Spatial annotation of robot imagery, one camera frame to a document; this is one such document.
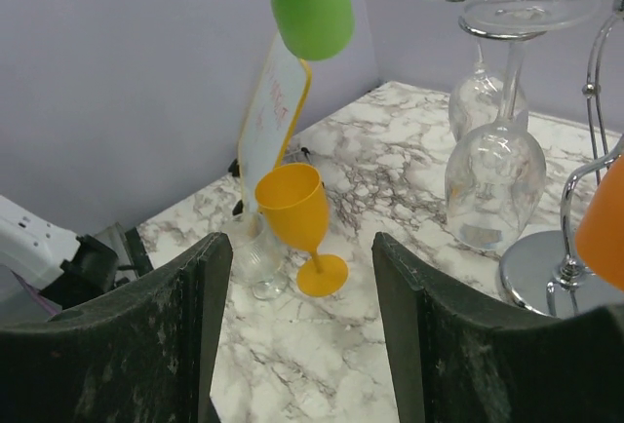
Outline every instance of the green cup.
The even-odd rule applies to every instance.
[[[271,0],[271,7],[284,44],[298,58],[331,58],[353,36],[351,0]]]

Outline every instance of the yellow goblet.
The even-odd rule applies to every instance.
[[[317,253],[330,228],[330,205],[317,169],[303,163],[278,167],[258,183],[255,199],[275,236],[312,255],[296,276],[299,289],[308,296],[337,292],[349,270],[337,255]]]

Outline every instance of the gray wall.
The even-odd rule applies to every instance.
[[[307,126],[378,81],[364,0],[313,65]],[[0,0],[0,193],[79,232],[222,176],[276,31],[269,0]]]
[[[586,122],[587,59],[594,36],[610,13],[610,0],[595,18],[574,28],[555,31],[527,45],[522,76],[532,107]],[[450,91],[471,71],[475,42],[457,27],[458,4],[423,0],[367,0],[377,64],[383,79]],[[624,28],[613,31],[605,49],[604,112],[607,123],[624,130],[621,103],[624,74]],[[486,60],[504,70],[506,46],[484,42]]]

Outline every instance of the marble countertop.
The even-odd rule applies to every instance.
[[[312,152],[331,199],[331,230],[320,252],[342,256],[350,275],[337,294],[306,297],[294,283],[304,257],[294,252],[291,285],[276,300],[258,301],[231,283],[213,384],[223,422],[399,421],[372,271],[377,231],[500,299],[498,257],[460,245],[445,228],[445,164],[454,146],[448,99],[390,82],[292,139]],[[563,184],[591,156],[583,125],[533,114],[529,130],[546,154],[548,185],[525,234],[558,227]],[[573,217],[594,184],[590,176],[579,184]],[[218,231],[239,193],[237,180],[226,176],[140,225],[154,267]]]

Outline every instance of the yellow-edged board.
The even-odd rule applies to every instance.
[[[280,165],[308,96],[312,71],[286,48],[278,33],[262,67],[238,141],[245,212],[256,212],[254,191]]]

